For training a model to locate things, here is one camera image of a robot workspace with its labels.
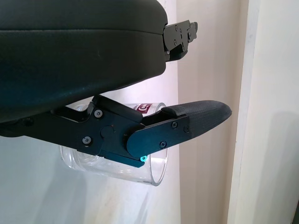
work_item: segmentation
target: clear plastic cylinder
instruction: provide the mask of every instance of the clear plastic cylinder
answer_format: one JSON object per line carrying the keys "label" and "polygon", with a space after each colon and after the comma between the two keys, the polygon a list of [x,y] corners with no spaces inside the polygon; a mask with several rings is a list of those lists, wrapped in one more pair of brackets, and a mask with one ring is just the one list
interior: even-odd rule
{"label": "clear plastic cylinder", "polygon": [[[165,107],[165,104],[128,104],[126,106],[141,112],[143,116],[148,116]],[[87,105],[78,105],[74,109],[83,111],[86,108]],[[81,153],[72,148],[60,147],[63,161],[72,169],[153,186],[158,186],[164,177],[168,160],[168,151],[168,149],[164,149],[148,155],[145,164],[140,168],[136,168],[107,160],[103,157]]]}

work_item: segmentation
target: metal bracket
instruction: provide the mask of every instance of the metal bracket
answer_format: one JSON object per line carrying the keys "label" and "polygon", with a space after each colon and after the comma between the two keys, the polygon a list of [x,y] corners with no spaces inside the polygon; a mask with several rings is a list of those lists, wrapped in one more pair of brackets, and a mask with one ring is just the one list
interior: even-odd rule
{"label": "metal bracket", "polygon": [[184,21],[164,28],[164,51],[166,61],[175,61],[188,52],[188,44],[196,39],[198,25],[196,22]]}

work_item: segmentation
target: bolt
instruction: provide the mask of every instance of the bolt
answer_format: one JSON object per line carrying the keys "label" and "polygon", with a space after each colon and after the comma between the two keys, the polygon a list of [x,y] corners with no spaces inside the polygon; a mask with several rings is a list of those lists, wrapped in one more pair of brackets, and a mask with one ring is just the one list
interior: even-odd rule
{"label": "bolt", "polygon": [[188,133],[189,131],[190,131],[189,125],[186,125],[186,126],[184,127],[184,132]]}
{"label": "bolt", "polygon": [[171,127],[172,127],[173,129],[176,129],[176,128],[178,127],[177,122],[173,122],[173,123],[171,124]]}
{"label": "bolt", "polygon": [[94,112],[94,116],[95,116],[96,118],[100,118],[100,117],[102,117],[102,116],[103,116],[103,111],[101,111],[101,110],[96,110],[96,111]]}
{"label": "bolt", "polygon": [[140,161],[141,162],[145,162],[148,159],[148,157],[145,155],[143,157],[140,157]]}
{"label": "bolt", "polygon": [[166,147],[166,141],[161,141],[160,148],[165,148],[165,147]]}
{"label": "bolt", "polygon": [[91,137],[86,136],[86,137],[84,137],[84,138],[82,139],[82,142],[83,142],[84,145],[88,145],[89,143],[92,142],[92,139],[91,139]]}

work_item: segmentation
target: sticker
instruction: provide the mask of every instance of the sticker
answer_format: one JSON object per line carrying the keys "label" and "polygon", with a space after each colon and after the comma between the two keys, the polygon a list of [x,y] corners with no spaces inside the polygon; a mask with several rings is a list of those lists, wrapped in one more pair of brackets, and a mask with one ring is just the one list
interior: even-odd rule
{"label": "sticker", "polygon": [[140,106],[137,108],[137,111],[140,113],[148,113],[150,106],[153,104],[140,104]]}

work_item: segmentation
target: clear acrylic tube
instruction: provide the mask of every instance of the clear acrylic tube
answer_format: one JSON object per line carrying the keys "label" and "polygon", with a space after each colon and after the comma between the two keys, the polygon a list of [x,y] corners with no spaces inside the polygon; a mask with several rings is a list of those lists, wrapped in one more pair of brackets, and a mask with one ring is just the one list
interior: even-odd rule
{"label": "clear acrylic tube", "polygon": [[[129,104],[127,106],[140,111],[143,116],[148,116],[157,112],[162,107],[165,107],[165,104]],[[74,109],[83,111],[86,108],[87,105],[78,105]],[[168,151],[169,149],[164,149],[154,154],[150,154],[145,161],[145,164],[140,168],[136,168],[107,160],[103,157],[81,153],[75,149],[63,146],[60,147],[62,159],[65,164],[72,169],[153,186],[158,186],[164,177],[168,160]]]}

